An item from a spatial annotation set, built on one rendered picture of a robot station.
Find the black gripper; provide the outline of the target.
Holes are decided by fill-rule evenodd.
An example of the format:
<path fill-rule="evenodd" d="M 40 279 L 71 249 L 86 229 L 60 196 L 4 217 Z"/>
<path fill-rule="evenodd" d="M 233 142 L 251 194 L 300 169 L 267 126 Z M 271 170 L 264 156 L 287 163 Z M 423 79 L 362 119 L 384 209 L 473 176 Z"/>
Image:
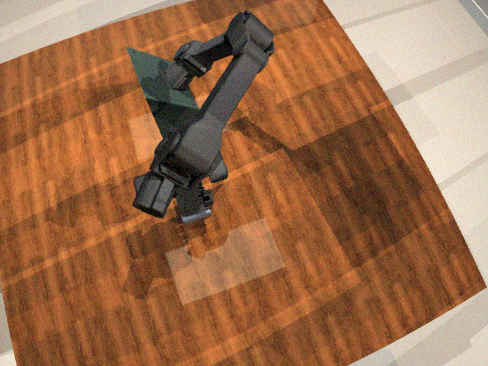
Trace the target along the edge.
<path fill-rule="evenodd" d="M 145 174 L 137 176 L 133 180 L 136 195 L 137 195 L 137 193 L 138 193 L 138 191 L 142 185 L 142 182 L 145 178 Z M 216 156 L 215 165 L 213 166 L 213 168 L 209 171 L 209 173 L 204 178 L 208 177 L 208 175 L 209 175 L 211 183 L 216 183 L 216 182 L 227 179 L 228 170 L 227 170 L 227 167 L 225 165 L 224 159 L 223 159 L 220 151 Z"/>

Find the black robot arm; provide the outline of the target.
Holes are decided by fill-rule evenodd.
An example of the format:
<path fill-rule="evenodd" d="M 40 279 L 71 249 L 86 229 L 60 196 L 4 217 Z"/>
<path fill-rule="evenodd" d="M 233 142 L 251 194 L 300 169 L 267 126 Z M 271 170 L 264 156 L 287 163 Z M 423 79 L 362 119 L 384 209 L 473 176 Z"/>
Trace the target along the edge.
<path fill-rule="evenodd" d="M 256 75 L 275 53 L 274 34 L 250 10 L 237 13 L 225 33 L 202 43 L 192 40 L 161 70 L 169 88 L 187 90 L 192 79 L 212 69 L 213 62 L 233 55 L 195 117 L 171 127 L 154 151 L 133 206 L 164 218 L 174 198 L 184 218 L 209 210 L 214 204 L 202 179 L 213 168 L 222 146 L 222 130 Z M 191 177 L 187 173 L 191 174 Z"/>

